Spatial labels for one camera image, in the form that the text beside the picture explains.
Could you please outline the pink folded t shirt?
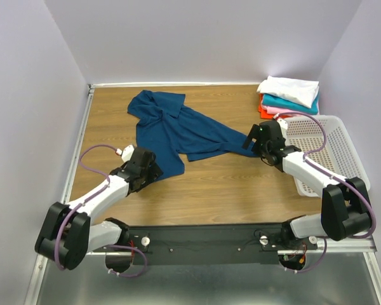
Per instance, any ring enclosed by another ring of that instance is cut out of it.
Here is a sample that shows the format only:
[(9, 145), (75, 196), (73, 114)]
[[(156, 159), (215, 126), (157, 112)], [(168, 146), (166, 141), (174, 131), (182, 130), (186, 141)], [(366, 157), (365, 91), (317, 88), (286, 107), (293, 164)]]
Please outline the pink folded t shirt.
[(262, 106), (262, 110), (260, 111), (260, 116), (263, 119), (271, 119), (276, 114), (284, 115), (287, 112), (295, 112), (295, 110), (272, 107), (272, 106)]

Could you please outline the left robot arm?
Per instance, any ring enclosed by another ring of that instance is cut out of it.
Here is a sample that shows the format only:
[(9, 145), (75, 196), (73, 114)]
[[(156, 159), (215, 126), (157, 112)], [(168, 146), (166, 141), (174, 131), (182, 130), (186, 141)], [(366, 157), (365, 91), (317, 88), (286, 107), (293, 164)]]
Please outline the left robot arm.
[(61, 270), (73, 270), (86, 254), (102, 247), (115, 251), (136, 249), (129, 227), (117, 219), (100, 224), (95, 219), (109, 207), (153, 183), (163, 172), (154, 152), (129, 145), (115, 149), (123, 164), (104, 174), (97, 187), (68, 203), (52, 204), (44, 218), (34, 250), (53, 261)]

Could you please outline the orange folded t shirt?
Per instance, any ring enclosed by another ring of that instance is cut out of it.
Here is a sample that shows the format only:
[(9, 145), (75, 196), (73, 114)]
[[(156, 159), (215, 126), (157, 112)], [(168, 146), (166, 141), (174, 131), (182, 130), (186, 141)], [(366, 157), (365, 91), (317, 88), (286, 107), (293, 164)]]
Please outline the orange folded t shirt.
[(268, 106), (268, 107), (263, 106), (262, 102), (263, 102), (264, 96), (261, 93), (259, 93), (258, 97), (259, 97), (258, 112), (260, 113), (260, 117), (262, 119), (271, 119), (273, 116), (275, 116), (278, 113), (283, 114), (286, 112), (290, 112), (290, 109), (272, 107), (272, 106)]

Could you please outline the white plastic basket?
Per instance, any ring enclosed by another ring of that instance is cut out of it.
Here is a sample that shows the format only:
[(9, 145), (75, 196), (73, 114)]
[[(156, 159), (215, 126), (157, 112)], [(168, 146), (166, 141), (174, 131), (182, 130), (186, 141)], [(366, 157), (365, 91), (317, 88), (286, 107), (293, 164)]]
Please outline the white plastic basket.
[(362, 179), (369, 190), (369, 178), (342, 120), (328, 115), (317, 115), (315, 118), (322, 127), (318, 127), (318, 124), (305, 116), (286, 118), (286, 144), (296, 146), (303, 152), (313, 151), (324, 145), (321, 151), (310, 154), (310, 159), (349, 179)]

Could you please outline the white folded t shirt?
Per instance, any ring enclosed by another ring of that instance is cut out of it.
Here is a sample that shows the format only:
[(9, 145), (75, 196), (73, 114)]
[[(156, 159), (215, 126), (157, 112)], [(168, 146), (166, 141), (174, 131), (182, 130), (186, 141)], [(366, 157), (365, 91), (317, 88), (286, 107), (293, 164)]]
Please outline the white folded t shirt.
[(257, 92), (311, 108), (319, 92), (319, 81), (268, 76), (259, 84)]

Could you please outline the dark blue t shirt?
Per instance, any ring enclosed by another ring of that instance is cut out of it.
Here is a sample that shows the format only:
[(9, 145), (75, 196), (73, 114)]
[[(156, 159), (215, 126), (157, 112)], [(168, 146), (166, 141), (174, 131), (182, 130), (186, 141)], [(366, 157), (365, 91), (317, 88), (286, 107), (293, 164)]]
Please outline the dark blue t shirt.
[(185, 105), (179, 93), (143, 90), (128, 105), (127, 112), (139, 119), (137, 145), (155, 153), (163, 171), (158, 180), (181, 175), (188, 161), (226, 153), (254, 158), (252, 146), (243, 149), (247, 136)]

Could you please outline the white table edge strip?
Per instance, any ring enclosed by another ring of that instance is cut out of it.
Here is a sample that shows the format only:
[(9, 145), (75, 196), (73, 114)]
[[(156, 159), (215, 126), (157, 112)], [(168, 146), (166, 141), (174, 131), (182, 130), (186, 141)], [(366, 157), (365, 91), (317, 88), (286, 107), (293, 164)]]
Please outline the white table edge strip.
[(123, 82), (89, 84), (90, 88), (143, 88), (160, 86), (258, 86), (260, 82), (209, 82), (209, 81), (169, 81), (169, 82)]

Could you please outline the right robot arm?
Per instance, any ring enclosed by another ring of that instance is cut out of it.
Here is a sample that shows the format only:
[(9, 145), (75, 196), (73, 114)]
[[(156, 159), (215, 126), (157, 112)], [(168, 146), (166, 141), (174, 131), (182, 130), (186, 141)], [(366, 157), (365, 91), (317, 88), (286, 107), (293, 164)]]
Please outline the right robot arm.
[(243, 144), (243, 149), (251, 150), (268, 165), (303, 182), (321, 198), (319, 214), (283, 223), (279, 234), (282, 246), (293, 249), (310, 236), (340, 241), (372, 235), (377, 221), (364, 181), (329, 171), (299, 148), (286, 145), (286, 127), (280, 119), (253, 125)]

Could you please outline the aluminium frame rail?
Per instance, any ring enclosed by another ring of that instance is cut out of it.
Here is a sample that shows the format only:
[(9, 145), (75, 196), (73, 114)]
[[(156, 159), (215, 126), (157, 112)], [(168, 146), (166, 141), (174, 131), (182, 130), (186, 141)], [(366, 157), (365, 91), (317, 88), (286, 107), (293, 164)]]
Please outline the aluminium frame rail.
[[(60, 197), (61, 203), (66, 203), (69, 200), (70, 194), (72, 192), (72, 185), (73, 185), (74, 177), (76, 174), (78, 159), (79, 159), (81, 147), (83, 144), (84, 133), (85, 133), (85, 129), (86, 129), (87, 121), (88, 121), (88, 116), (90, 113), (91, 104), (93, 101), (94, 91), (95, 91), (94, 85), (89, 84), (88, 95), (84, 104), (83, 118), (79, 121), (80, 125), (79, 125), (79, 130), (76, 136), (76, 143), (72, 153), (72, 159), (70, 161), (63, 191)], [(37, 254), (34, 269), (33, 269), (29, 287), (27, 290), (26, 298), (24, 301), (25, 305), (37, 304), (47, 263), (48, 263), (48, 259), (45, 256), (42, 256), (41, 254)]]

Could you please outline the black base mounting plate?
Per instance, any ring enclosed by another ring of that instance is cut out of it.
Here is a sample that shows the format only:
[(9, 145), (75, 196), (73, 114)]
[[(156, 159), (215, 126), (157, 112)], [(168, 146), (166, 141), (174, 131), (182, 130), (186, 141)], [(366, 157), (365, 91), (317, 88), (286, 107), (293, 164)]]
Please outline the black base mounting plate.
[(282, 253), (297, 257), (317, 249), (280, 223), (130, 226), (118, 244), (137, 247), (150, 266), (277, 264)]

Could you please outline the teal folded t shirt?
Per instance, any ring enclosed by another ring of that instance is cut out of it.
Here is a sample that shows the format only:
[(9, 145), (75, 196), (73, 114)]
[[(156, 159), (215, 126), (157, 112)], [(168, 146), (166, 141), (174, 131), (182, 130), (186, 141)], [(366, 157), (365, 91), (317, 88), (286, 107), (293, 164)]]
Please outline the teal folded t shirt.
[(263, 106), (272, 106), (272, 107), (291, 109), (291, 110), (303, 112), (310, 115), (317, 115), (319, 113), (319, 107), (318, 107), (319, 97), (318, 96), (314, 99), (311, 107), (308, 108), (303, 105), (291, 102), (289, 100), (285, 100), (280, 97), (275, 97), (273, 95), (269, 95), (269, 94), (262, 94), (262, 95), (264, 96), (263, 102), (262, 102)]

